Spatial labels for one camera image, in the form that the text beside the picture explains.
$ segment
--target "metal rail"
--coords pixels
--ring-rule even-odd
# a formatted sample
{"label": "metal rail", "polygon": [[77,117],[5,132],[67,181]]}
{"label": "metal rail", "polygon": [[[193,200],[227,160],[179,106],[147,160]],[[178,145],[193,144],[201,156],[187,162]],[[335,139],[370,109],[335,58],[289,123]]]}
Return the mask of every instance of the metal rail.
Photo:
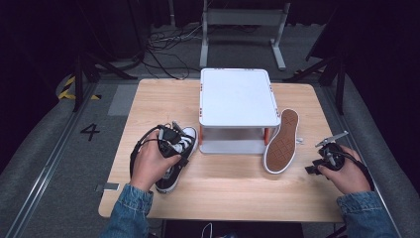
{"label": "metal rail", "polygon": [[[96,83],[89,83],[84,91],[84,98],[90,98],[93,94],[94,89],[96,88]],[[12,223],[12,226],[9,228],[6,237],[21,237],[25,231],[26,226],[28,225],[31,216],[33,215],[35,209],[37,208],[38,203],[40,202],[44,192],[49,185],[56,167],[58,166],[63,151],[67,145],[68,138],[74,130],[74,127],[77,124],[77,121],[80,115],[83,113],[84,108],[86,107],[89,100],[84,100],[80,105],[80,108],[77,112],[73,112],[66,123],[64,130],[61,133],[57,143],[55,144],[52,153],[50,154],[49,159],[46,162],[43,170],[40,175],[35,180],[35,183],[25,200],[21,210],[16,216],[15,220]]]}

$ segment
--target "yellow tape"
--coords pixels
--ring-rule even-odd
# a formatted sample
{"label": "yellow tape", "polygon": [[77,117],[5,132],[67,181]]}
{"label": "yellow tape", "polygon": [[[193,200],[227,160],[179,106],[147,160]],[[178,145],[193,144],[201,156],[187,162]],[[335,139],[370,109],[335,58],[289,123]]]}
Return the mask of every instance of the yellow tape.
{"label": "yellow tape", "polygon": [[[68,79],[68,81],[65,83],[64,88],[62,89],[61,93],[59,94],[58,99],[63,99],[63,98],[71,99],[71,100],[76,99],[76,96],[75,95],[68,93],[68,91],[71,88],[71,85],[74,83],[74,80],[75,80],[75,76],[74,75],[71,76]],[[100,99],[102,99],[102,95],[92,95],[90,97],[90,99],[92,99],[92,100],[100,100]]]}

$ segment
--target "brown shoe insole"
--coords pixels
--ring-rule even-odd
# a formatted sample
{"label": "brown shoe insole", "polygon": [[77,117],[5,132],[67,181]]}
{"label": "brown shoe insole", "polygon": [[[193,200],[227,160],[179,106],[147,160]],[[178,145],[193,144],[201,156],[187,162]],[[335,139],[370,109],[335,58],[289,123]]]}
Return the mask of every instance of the brown shoe insole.
{"label": "brown shoe insole", "polygon": [[266,152],[266,166],[271,171],[283,170],[293,159],[298,121],[299,116],[293,110],[286,109],[281,113],[280,131],[268,145]]}

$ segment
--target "white box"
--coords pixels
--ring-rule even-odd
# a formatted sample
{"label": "white box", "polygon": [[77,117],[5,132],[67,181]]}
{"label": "white box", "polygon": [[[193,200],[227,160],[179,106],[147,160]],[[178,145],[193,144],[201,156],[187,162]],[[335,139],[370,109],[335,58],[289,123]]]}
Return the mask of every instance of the white box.
{"label": "white box", "polygon": [[268,73],[204,68],[200,80],[200,151],[262,154],[269,129],[280,124]]}

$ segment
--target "shoe sole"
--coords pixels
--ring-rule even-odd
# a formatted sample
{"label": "shoe sole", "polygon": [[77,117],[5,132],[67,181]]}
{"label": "shoe sole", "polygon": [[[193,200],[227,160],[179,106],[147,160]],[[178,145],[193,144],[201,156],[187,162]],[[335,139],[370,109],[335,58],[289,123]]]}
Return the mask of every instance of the shoe sole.
{"label": "shoe sole", "polygon": [[263,166],[270,174],[282,173],[293,160],[298,124],[299,115],[294,110],[283,110],[280,129],[267,145],[263,155]]}
{"label": "shoe sole", "polygon": [[[197,130],[195,130],[195,128],[192,128],[192,129],[194,129],[194,131],[195,131],[195,142],[194,142],[194,147],[192,148],[191,154],[189,154],[189,157],[188,157],[187,160],[189,160],[189,158],[191,158],[192,154],[194,154],[195,150],[197,149],[197,145],[198,145],[198,135],[197,135],[198,133],[197,133]],[[165,188],[165,189],[160,189],[160,188],[158,188],[156,186],[157,191],[159,193],[170,193],[170,192],[172,192],[175,189],[176,185],[178,184],[178,180],[179,180],[179,177],[181,177],[182,171],[183,171],[183,168],[179,172],[178,178],[176,178],[176,181],[173,183],[172,186],[170,186],[168,188]]]}

